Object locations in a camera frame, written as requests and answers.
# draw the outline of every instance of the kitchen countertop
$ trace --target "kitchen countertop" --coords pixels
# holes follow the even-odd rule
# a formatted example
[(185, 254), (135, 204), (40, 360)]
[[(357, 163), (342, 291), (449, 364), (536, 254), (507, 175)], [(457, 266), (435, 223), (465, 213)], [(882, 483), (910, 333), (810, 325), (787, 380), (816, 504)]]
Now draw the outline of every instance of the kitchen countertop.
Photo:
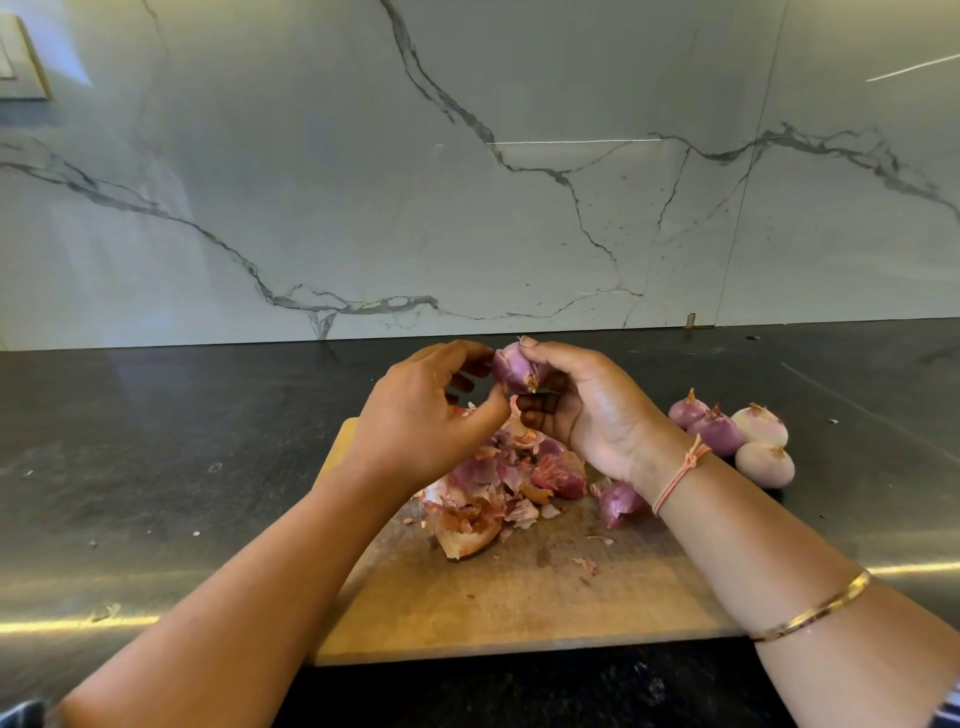
[[(960, 320), (554, 338), (607, 353), (664, 407), (691, 384), (728, 410), (771, 406), (799, 471), (784, 505), (960, 625)], [(0, 704), (63, 695), (293, 505), (341, 421), (423, 345), (0, 354)], [(408, 686), (398, 724), (785, 720), (742, 640), (309, 669), (288, 701), (357, 677)]]

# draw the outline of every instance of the finger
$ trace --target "finger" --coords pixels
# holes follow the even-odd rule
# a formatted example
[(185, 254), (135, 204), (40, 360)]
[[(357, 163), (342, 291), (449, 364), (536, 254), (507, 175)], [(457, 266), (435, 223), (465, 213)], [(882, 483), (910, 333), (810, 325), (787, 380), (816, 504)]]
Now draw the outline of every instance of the finger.
[(420, 361), (421, 359), (425, 359), (442, 346), (444, 346), (444, 344), (431, 344), (430, 346), (424, 347), (420, 351), (415, 352), (412, 356), (407, 358), (407, 361)]
[(444, 344), (429, 355), (440, 376), (450, 377), (459, 372), (468, 361), (485, 361), (493, 356), (493, 349), (476, 341), (458, 339)]
[(557, 432), (557, 418), (552, 412), (530, 410), (520, 415), (520, 421), (530, 429), (538, 430), (547, 437), (552, 437), (555, 440), (561, 439)]
[(561, 372), (560, 370), (555, 369), (546, 376), (546, 379), (544, 379), (543, 383), (540, 385), (540, 389), (550, 389), (554, 392), (563, 392), (566, 390), (567, 386), (569, 386), (569, 383), (570, 376), (566, 372)]
[(487, 401), (481, 404), (473, 414), (464, 417), (456, 424), (457, 436), (461, 447), (469, 452), (486, 443), (493, 434), (510, 418), (510, 400), (503, 387), (495, 384), (490, 390)]
[(524, 336), (520, 339), (523, 355), (536, 364), (549, 364), (554, 369), (567, 372), (574, 381), (588, 378), (603, 354), (590, 349), (581, 349), (559, 341), (540, 343), (536, 339)]
[(474, 361), (465, 362), (460, 371), (466, 372), (469, 375), (474, 375), (478, 379), (486, 379), (493, 372), (493, 367), (485, 361), (476, 359)]
[(466, 378), (459, 372), (450, 378), (450, 386), (459, 389), (461, 392), (472, 392), (476, 388), (472, 379)]
[(553, 414), (560, 405), (560, 395), (555, 392), (537, 392), (535, 395), (520, 395), (516, 406), (520, 412), (546, 412)]

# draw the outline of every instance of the wrist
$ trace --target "wrist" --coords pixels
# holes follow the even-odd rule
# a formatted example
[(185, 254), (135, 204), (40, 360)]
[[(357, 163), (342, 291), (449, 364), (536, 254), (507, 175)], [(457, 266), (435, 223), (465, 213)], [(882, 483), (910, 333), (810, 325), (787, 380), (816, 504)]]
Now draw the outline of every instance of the wrist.
[(653, 503), (684, 463), (692, 438), (666, 418), (644, 433), (634, 449), (631, 483)]
[(409, 497), (413, 488), (401, 482), (396, 471), (378, 469), (373, 462), (348, 457), (325, 473), (314, 485), (314, 492), (337, 492), (357, 501), (370, 511), (389, 519)]

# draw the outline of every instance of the wooden cutting board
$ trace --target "wooden cutting board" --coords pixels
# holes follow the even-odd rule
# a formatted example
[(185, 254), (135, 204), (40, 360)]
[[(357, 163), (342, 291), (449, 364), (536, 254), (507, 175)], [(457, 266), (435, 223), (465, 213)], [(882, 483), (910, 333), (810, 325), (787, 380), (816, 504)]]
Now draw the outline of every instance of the wooden cutting board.
[[(344, 422), (321, 473), (338, 465)], [(596, 501), (564, 503), (460, 562), (447, 561), (407, 503), (370, 545), (325, 626), (316, 665), (524, 652), (738, 634), (703, 577), (649, 511), (608, 530)], [(405, 525), (403, 519), (413, 518)], [(589, 535), (604, 535), (606, 546)], [(599, 565), (589, 576), (574, 563)]]

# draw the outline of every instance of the wall socket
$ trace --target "wall socket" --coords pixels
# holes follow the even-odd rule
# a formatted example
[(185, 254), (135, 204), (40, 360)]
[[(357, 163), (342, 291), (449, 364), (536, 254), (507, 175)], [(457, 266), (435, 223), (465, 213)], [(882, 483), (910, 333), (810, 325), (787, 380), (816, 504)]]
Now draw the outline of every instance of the wall socket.
[(0, 12), (0, 101), (46, 101), (50, 90), (19, 17)]

